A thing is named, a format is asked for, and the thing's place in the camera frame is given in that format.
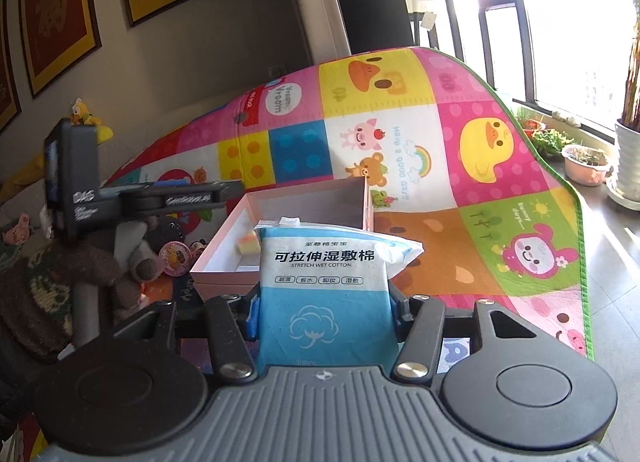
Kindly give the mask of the yellow pudding toy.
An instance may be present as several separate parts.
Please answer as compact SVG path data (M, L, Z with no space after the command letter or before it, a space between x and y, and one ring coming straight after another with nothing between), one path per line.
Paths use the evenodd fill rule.
M250 231L241 237L236 243L236 248L242 256L255 256L260 253L260 243L254 231Z

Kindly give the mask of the blue cotton pad pack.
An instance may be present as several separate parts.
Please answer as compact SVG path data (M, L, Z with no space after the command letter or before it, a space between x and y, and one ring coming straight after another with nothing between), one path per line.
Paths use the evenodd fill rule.
M423 252L419 242L365 231L356 264L335 288L260 282L257 367L380 366L399 352L388 282Z

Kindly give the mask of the black plush toy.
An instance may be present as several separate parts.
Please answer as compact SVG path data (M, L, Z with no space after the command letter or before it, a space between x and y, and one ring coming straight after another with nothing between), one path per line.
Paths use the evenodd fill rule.
M170 216L152 217L144 240L150 248L149 259L162 271L163 267L158 259L160 248L169 241L180 241L184 243L181 224L178 219Z

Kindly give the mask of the yellow tiger plush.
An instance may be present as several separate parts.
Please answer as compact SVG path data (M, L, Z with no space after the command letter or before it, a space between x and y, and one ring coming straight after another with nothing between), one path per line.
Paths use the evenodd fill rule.
M26 187L38 182L44 175L44 157L42 153L32 158L24 167L9 176L1 186L0 202L6 202L21 193Z

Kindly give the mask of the pink cardboard box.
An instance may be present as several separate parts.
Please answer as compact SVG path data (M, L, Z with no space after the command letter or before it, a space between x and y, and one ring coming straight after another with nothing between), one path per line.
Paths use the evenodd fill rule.
M281 288L335 288L356 264L354 236L370 231L365 178L253 191L242 197L191 269L203 300L243 295L264 280ZM242 256L238 240L254 231L260 253Z

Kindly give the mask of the pink green cloth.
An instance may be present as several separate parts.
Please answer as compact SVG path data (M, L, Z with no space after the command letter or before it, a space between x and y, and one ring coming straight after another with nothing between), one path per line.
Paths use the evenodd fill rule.
M30 237L30 217L22 213L16 224L2 233L3 242L7 245L24 245Z

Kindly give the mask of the yellow banana plush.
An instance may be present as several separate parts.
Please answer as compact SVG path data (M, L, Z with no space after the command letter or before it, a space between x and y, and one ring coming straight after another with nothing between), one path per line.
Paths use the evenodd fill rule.
M96 128L96 140L99 145L106 141L111 141L114 137L113 130L106 126L101 118L97 115L93 115L81 98L76 98L75 103L72 106L70 121L72 121L73 125L94 126Z

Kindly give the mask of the dark framed picture left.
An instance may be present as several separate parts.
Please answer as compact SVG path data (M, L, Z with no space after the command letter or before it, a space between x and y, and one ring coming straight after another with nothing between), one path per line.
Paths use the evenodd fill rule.
M0 132L21 113L15 84L6 16L6 0L1 0L0 16Z

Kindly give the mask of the red gold framed picture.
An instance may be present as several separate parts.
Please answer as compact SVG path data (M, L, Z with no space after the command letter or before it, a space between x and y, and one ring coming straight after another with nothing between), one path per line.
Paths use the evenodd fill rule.
M33 97L101 46L93 0L18 0Z

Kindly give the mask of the colourful cartoon play mat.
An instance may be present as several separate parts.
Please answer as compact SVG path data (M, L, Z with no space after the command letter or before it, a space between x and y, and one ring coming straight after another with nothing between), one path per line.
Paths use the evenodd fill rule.
M590 358L582 210L496 92L454 57L397 48L313 66L159 139L111 178L239 179L253 196L363 178L375 228L419 241L396 278L448 371L271 368L218 390L174 461L603 461L616 408Z

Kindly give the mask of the pink flower pot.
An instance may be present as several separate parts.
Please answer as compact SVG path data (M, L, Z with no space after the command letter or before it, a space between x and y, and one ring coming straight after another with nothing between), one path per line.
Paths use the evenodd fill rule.
M562 149L565 174L582 186L599 186L613 173L613 167L602 149L584 145L566 145Z

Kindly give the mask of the white plant pot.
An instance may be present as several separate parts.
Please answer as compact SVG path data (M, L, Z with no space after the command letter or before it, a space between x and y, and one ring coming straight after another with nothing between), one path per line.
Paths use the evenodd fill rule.
M608 196L630 211L640 208L640 135L618 120L615 126L617 165L606 181Z

